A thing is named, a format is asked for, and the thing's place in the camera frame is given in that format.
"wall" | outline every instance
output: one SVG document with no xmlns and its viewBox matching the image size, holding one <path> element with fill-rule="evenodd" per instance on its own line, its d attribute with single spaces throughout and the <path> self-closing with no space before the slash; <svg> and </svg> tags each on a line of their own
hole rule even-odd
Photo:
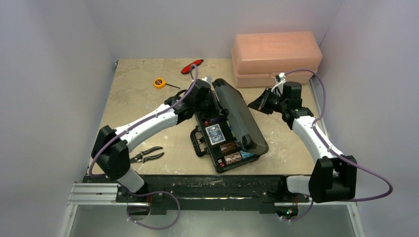
<svg viewBox="0 0 419 237">
<path fill-rule="evenodd" d="M 86 2 L 116 58 L 229 58 L 240 33 L 309 30 L 320 42 L 343 0 Z"/>
<path fill-rule="evenodd" d="M 113 68 L 83 0 L 0 1 L 1 236 L 58 236 Z"/>
<path fill-rule="evenodd" d="M 415 0 L 346 0 L 321 45 L 331 140 L 394 184 L 392 195 L 359 203 L 366 236 L 418 235 L 417 9 Z M 357 197 L 386 189 L 359 172 Z"/>
</svg>

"deck of cards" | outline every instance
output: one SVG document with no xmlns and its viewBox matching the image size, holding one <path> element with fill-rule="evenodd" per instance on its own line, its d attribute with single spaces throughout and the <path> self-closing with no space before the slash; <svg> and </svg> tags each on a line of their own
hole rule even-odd
<svg viewBox="0 0 419 237">
<path fill-rule="evenodd" d="M 225 141 L 224 134 L 221 131 L 220 125 L 216 124 L 205 128 L 208 134 L 211 145 L 215 145 Z"/>
</svg>

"pliers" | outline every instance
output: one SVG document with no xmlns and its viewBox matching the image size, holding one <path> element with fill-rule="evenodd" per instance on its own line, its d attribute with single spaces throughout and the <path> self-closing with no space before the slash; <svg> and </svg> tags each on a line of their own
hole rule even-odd
<svg viewBox="0 0 419 237">
<path fill-rule="evenodd" d="M 140 152 L 138 155 L 129 159 L 129 163 L 137 163 L 137 162 L 143 162 L 144 163 L 144 162 L 146 162 L 148 160 L 151 160 L 151 159 L 158 159 L 158 158 L 162 157 L 165 153 L 162 152 L 160 154 L 149 156 L 149 157 L 143 157 L 143 155 L 150 154 L 153 151 L 157 151 L 157 150 L 160 150 L 160 149 L 163 149 L 163 147 L 152 147 L 152 148 L 150 148 L 146 151 Z"/>
</svg>

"storage box lid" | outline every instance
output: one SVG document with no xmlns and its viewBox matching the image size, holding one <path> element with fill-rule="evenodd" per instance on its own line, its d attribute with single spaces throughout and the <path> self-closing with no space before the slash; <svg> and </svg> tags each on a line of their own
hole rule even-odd
<svg viewBox="0 0 419 237">
<path fill-rule="evenodd" d="M 317 70 L 323 57 L 311 32 L 237 35 L 232 49 L 236 73 L 241 75 Z"/>
</svg>

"toolbox handle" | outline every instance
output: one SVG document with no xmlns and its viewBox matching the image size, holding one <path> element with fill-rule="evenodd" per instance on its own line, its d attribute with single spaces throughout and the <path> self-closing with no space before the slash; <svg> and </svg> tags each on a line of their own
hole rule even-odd
<svg viewBox="0 0 419 237">
<path fill-rule="evenodd" d="M 195 134 L 199 132 L 198 131 L 198 127 L 195 127 L 194 130 L 192 130 L 191 132 L 191 141 L 192 141 L 192 146 L 194 146 L 194 150 L 195 153 L 197 154 L 198 157 L 203 157 L 207 154 L 207 150 L 205 149 L 204 151 L 201 151 L 201 148 L 199 147 L 199 139 L 196 138 Z"/>
</svg>

